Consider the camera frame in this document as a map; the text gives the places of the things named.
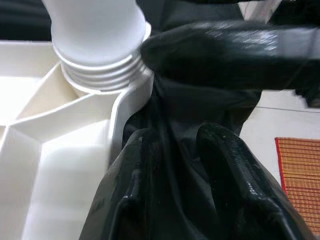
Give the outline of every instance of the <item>floor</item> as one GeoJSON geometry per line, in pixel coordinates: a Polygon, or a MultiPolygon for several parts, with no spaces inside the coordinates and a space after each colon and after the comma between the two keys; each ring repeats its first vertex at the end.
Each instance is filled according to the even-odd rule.
{"type": "Polygon", "coordinates": [[[275,138],[320,139],[320,109],[293,91],[264,91],[240,137],[280,183],[275,138]]]}

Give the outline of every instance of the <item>white plastic container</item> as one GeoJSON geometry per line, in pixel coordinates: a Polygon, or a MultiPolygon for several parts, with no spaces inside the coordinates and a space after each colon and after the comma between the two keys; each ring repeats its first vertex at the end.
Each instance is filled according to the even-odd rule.
{"type": "Polygon", "coordinates": [[[0,42],[0,61],[1,239],[77,240],[152,73],[86,94],[66,81],[50,42],[0,42]]]}

